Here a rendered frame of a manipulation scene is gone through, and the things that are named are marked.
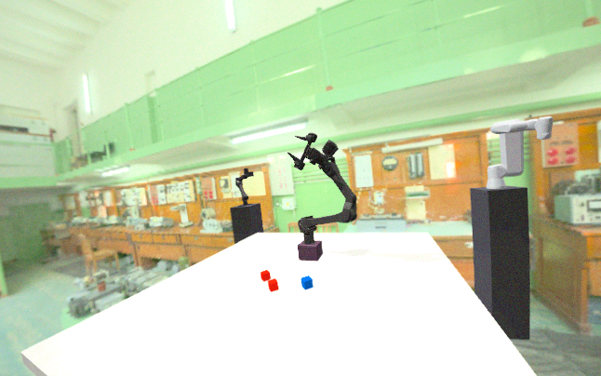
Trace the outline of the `red cube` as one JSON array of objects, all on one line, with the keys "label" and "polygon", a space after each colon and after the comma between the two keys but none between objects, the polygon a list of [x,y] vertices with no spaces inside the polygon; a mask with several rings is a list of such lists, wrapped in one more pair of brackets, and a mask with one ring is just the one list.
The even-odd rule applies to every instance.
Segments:
[{"label": "red cube", "polygon": [[268,282],[269,291],[277,291],[278,290],[278,284],[277,284],[276,279],[272,279],[267,282]]},{"label": "red cube", "polygon": [[268,270],[264,270],[264,271],[260,272],[260,278],[263,282],[271,279],[270,272]]}]

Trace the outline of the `blue cube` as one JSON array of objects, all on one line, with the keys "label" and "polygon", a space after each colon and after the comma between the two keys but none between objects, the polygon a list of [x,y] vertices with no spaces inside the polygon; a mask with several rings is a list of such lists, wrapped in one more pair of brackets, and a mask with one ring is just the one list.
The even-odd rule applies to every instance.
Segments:
[{"label": "blue cube", "polygon": [[307,275],[301,278],[301,286],[307,290],[314,287],[313,280]]}]

